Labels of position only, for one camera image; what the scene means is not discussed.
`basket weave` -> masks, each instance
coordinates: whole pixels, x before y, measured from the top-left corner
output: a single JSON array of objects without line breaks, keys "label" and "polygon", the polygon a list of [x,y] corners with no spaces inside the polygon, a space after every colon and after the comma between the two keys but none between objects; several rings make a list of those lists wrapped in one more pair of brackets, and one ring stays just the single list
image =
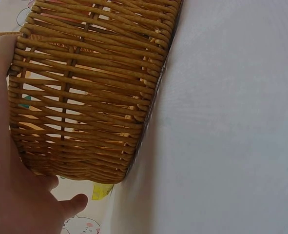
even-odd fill
[{"label": "basket weave", "polygon": [[37,0],[20,30],[9,71],[13,139],[35,173],[119,183],[181,1],[58,1]]}]

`woven basket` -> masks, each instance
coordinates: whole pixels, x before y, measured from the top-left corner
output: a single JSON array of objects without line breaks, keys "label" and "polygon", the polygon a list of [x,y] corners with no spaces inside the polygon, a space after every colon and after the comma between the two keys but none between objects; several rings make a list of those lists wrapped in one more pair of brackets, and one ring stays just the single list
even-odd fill
[{"label": "woven basket", "polygon": [[29,169],[123,180],[180,2],[35,1],[9,71],[11,132]]}]

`yellow object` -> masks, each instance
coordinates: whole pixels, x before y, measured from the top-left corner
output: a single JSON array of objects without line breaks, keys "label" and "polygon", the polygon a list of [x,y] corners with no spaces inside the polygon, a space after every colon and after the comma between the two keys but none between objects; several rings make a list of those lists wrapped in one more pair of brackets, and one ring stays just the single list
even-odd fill
[{"label": "yellow object", "polygon": [[113,184],[94,183],[92,200],[102,200],[113,189]]}]

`white surface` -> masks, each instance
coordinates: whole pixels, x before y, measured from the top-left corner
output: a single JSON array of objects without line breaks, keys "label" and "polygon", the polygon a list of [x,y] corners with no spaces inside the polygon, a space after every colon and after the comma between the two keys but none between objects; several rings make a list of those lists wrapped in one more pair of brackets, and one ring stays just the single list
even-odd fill
[{"label": "white surface", "polygon": [[288,0],[186,0],[103,234],[288,234]]}]

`tan wicker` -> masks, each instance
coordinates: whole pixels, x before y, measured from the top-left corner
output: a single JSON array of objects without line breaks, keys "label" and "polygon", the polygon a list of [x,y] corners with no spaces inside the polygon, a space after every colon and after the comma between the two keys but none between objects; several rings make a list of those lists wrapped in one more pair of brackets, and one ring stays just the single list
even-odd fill
[{"label": "tan wicker", "polygon": [[9,71],[13,139],[35,173],[119,183],[181,1],[58,1],[37,0],[20,30]]}]

